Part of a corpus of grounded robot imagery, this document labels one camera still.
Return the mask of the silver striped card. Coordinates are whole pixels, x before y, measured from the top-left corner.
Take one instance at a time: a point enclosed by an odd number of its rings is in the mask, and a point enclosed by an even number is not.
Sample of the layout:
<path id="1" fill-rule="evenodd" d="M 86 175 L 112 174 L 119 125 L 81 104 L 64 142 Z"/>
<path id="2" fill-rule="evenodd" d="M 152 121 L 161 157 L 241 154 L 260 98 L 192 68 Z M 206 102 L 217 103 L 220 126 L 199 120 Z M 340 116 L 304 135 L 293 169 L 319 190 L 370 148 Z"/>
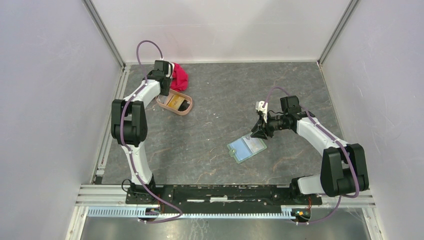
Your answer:
<path id="1" fill-rule="evenodd" d="M 248 137 L 246 140 L 246 145 L 249 148 L 249 150 L 253 153 L 256 154 L 258 152 L 261 152 L 262 150 L 266 149 L 266 145 L 264 145 L 263 141 L 261 138 L 252 138 L 252 137 Z"/>

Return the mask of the green card holder wallet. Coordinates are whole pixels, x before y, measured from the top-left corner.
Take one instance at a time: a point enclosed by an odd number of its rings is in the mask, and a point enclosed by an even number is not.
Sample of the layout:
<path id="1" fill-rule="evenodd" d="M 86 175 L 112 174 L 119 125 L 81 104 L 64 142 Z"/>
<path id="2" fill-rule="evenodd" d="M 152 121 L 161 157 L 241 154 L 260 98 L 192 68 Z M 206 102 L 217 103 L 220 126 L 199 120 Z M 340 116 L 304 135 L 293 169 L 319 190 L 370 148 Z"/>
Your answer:
<path id="1" fill-rule="evenodd" d="M 260 152 L 252 153 L 249 150 L 248 146 L 246 145 L 246 139 L 249 137 L 250 137 L 250 134 L 246 134 L 226 145 L 228 148 L 228 155 L 231 158 L 234 158 L 237 164 L 240 164 L 265 150 L 263 149 Z"/>

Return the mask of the pink oval card tray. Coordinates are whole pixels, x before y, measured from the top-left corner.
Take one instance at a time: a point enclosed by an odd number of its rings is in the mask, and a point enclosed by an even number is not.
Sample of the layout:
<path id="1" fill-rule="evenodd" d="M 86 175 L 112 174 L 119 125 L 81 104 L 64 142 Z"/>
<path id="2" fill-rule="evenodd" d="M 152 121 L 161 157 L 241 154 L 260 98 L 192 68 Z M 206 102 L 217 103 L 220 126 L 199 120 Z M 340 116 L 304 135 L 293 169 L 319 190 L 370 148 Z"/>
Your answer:
<path id="1" fill-rule="evenodd" d="M 172 109 L 172 108 L 167 106 L 167 103 L 169 102 L 170 98 L 173 95 L 180 95 L 180 96 L 185 98 L 185 101 L 183 102 L 183 104 L 181 105 L 179 110 L 175 110 L 175 109 Z M 171 111 L 171 112 L 173 112 L 177 115 L 180 115 L 180 116 L 187 115 L 191 111 L 191 109 L 193 108 L 193 103 L 194 103 L 193 99 L 190 96 L 183 94 L 181 92 L 173 91 L 173 90 L 170 90 L 168 96 L 158 95 L 155 98 L 155 100 L 159 104 L 160 107 L 164 108 L 165 110 Z"/>

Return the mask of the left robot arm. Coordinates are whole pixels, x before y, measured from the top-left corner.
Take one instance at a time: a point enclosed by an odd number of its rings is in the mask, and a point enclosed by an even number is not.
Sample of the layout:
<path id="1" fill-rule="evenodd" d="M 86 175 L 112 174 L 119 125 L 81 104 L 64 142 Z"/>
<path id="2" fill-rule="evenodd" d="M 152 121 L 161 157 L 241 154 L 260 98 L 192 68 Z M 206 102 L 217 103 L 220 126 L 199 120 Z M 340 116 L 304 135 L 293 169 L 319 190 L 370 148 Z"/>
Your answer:
<path id="1" fill-rule="evenodd" d="M 124 150 L 131 178 L 127 197 L 145 204 L 157 198 L 153 173 L 149 168 L 145 140 L 148 133 L 146 106 L 159 95 L 170 91 L 174 64 L 156 60 L 151 70 L 134 92 L 111 104 L 111 135 Z"/>

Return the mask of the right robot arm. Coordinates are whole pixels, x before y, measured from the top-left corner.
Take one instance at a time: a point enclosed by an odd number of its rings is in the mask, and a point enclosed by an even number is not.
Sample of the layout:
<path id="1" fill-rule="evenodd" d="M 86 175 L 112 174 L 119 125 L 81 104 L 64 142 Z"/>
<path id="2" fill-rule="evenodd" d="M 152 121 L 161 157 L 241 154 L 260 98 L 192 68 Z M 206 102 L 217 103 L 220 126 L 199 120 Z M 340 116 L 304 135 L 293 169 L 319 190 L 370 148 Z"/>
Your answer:
<path id="1" fill-rule="evenodd" d="M 267 102 L 256 102 L 259 118 L 250 136 L 266 140 L 276 131 L 291 130 L 320 154 L 319 174 L 292 179 L 288 196 L 293 203 L 302 204 L 311 194 L 355 198 L 368 190 L 365 150 L 360 144 L 350 144 L 331 133 L 300 105 L 297 96 L 282 97 L 280 104 L 281 112 L 271 115 Z"/>

